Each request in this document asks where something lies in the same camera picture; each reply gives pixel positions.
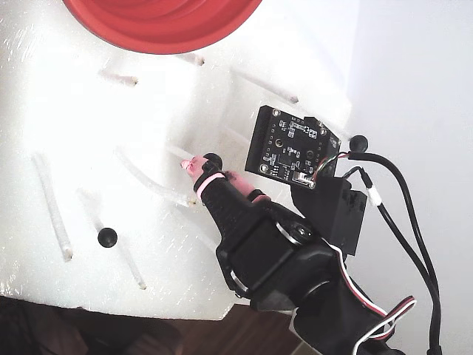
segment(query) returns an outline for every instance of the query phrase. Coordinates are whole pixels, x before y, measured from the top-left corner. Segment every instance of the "pink tape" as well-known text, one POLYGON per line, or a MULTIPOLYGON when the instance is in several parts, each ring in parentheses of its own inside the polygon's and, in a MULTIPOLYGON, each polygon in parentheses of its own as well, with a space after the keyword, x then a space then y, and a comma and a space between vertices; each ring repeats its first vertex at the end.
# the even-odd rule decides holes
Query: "pink tape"
POLYGON ((218 172, 218 173, 215 173, 213 174, 212 176, 209 176, 207 177, 204 182, 202 183, 202 185, 199 186, 199 188, 197 189, 197 197, 199 199, 200 198, 200 195, 203 193, 203 191, 205 190, 205 188, 209 185, 209 183, 211 183, 212 181, 214 181, 215 179, 220 179, 220 178, 224 178, 225 179, 225 176, 224 174, 222 174, 221 172, 218 172))

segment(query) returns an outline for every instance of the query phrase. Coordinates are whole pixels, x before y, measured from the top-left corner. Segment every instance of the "black rubber ball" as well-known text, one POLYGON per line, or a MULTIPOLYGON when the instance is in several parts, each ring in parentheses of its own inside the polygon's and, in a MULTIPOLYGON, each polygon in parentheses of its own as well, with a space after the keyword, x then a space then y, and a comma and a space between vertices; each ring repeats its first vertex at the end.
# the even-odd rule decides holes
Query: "black rubber ball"
POLYGON ((368 150, 368 140, 364 135, 355 135, 350 139, 350 151, 365 153, 368 150))
POLYGON ((209 159, 212 163, 215 164, 215 166, 216 166, 217 168, 219 168, 220 170, 222 170, 222 167, 223 167, 222 158, 219 157, 217 154, 215 154, 215 153, 207 153, 206 155, 204 155, 204 158, 205 158, 205 159, 209 159))
POLYGON ((104 248, 111 248, 117 243, 118 235, 117 232, 111 228, 103 228, 98 232, 97 239, 104 248))

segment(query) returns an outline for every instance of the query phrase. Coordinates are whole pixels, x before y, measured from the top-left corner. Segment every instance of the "red bowl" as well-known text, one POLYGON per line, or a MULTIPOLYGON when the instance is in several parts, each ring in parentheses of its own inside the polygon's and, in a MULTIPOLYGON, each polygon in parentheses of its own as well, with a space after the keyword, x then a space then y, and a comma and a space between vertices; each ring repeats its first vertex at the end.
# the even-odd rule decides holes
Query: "red bowl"
POLYGON ((261 0, 64 0, 89 31, 142 53, 184 53, 213 44, 245 22, 261 0))

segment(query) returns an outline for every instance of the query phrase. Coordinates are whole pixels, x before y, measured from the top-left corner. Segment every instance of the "black circuit board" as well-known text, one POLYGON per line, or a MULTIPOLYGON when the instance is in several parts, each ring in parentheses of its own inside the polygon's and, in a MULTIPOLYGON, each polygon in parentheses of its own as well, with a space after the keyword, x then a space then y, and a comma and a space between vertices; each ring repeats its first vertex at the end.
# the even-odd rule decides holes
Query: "black circuit board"
MULTIPOLYGON (((340 140, 316 118, 297 118, 263 106, 256 119, 245 170, 310 188, 304 180, 310 179, 322 160, 336 155, 339 149, 340 140)), ((334 176, 335 168, 336 160, 320 175, 334 176)))

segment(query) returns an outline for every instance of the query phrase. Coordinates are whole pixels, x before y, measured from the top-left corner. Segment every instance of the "white styrofoam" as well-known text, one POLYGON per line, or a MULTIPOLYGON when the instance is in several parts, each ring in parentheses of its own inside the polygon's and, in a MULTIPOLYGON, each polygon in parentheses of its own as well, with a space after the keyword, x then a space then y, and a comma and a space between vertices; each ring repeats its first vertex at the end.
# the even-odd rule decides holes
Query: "white styrofoam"
MULTIPOLYGON (((180 160, 212 151, 241 171, 263 104, 317 115, 338 131, 351 108, 286 6, 266 1, 192 64, 113 47, 60 0, 0 3, 0 294, 110 314, 226 314, 237 299, 214 256, 220 235, 205 207, 186 206, 194 193, 180 160), (37 155, 72 245, 69 262, 37 155), (118 246, 98 244, 100 225, 118 232, 118 246)), ((290 204, 288 187, 248 177, 290 204)))

